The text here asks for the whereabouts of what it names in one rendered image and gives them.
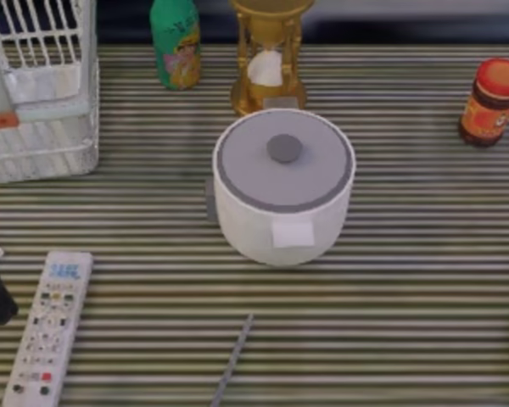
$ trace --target white basket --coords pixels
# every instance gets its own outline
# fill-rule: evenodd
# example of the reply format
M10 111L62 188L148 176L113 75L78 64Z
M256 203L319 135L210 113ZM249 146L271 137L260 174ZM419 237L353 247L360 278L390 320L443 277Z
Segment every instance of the white basket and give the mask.
M98 164L96 0L0 0L0 183Z

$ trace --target white round object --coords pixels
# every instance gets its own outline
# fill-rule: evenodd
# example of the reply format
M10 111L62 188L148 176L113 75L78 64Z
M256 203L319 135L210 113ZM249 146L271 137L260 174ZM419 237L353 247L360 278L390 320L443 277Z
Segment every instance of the white round object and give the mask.
M342 230L355 153L338 127L297 109L236 121L213 153L215 204L227 241L267 265L299 265L329 250Z
M282 55L278 51L261 51L256 54L247 68L247 76L256 85L281 86Z

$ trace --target white remote control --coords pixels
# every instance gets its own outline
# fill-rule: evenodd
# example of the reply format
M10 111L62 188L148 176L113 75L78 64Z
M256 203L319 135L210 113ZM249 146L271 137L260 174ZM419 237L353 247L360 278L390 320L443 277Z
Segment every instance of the white remote control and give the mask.
M49 253L3 407L58 405L91 273L88 253Z

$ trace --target gray stick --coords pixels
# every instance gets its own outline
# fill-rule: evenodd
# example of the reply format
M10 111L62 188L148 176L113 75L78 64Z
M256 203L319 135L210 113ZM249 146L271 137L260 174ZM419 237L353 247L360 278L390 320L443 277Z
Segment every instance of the gray stick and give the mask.
M210 407L219 407L221 405L222 396L224 395L224 392L227 389L228 382L230 382L230 379L232 378L232 373L236 368L236 364L238 363L239 355L243 350L243 346L245 346L245 342L247 342L247 336L249 335L249 331L251 330L251 326L253 325L254 319L255 316L251 314L243 324L243 330L239 335L238 341L236 342L236 346L234 346L232 355L228 360L227 369L225 370L224 375L222 376L222 379L219 382L219 387L215 392L215 396L213 396L213 401L211 402Z

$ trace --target green bottle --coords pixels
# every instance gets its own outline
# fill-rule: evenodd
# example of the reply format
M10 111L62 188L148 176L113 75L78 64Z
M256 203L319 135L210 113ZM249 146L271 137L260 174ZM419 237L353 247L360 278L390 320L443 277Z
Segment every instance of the green bottle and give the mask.
M154 0L151 30L159 78L168 89L188 89L200 79L199 15L193 0Z

